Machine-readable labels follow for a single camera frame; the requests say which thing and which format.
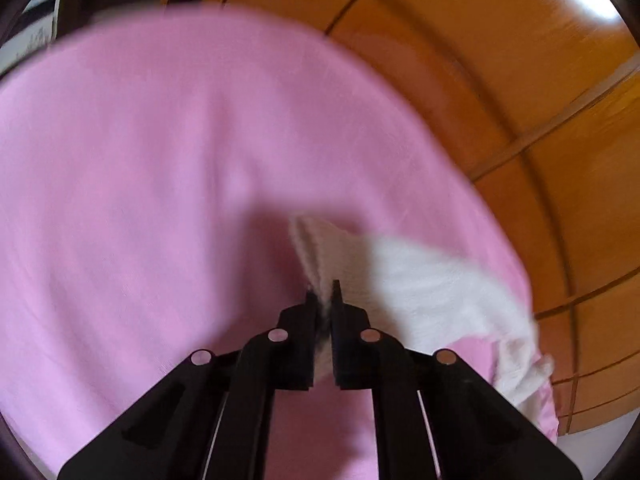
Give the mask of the cream knitted sweater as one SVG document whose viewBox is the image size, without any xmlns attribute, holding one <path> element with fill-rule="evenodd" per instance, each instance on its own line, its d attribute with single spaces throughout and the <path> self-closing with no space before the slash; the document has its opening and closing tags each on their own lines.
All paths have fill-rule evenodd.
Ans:
<svg viewBox="0 0 640 480">
<path fill-rule="evenodd" d="M 290 235 L 306 278 L 330 318 L 333 289 L 363 308 L 371 324 L 411 349 L 432 353 L 463 338 L 494 345 L 492 384 L 530 419 L 553 372 L 538 351 L 532 315 L 506 285 L 474 263 L 402 238 L 355 235 L 298 216 Z"/>
</svg>

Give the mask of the pink bed sheet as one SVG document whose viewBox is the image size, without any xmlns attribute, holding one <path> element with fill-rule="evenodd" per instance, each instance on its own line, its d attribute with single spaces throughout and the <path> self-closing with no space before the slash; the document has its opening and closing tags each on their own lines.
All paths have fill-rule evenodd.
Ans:
<svg viewBox="0 0 640 480">
<path fill-rule="evenodd" d="M 298 216 L 474 263 L 532 314 L 418 114 L 312 29 L 178 6 L 23 65 L 1 87 L 2 425 L 58 475 L 188 356 L 276 327 L 314 292 Z M 314 384 L 274 395 L 262 479 L 382 479 L 371 393 L 336 384 L 319 313 Z"/>
</svg>

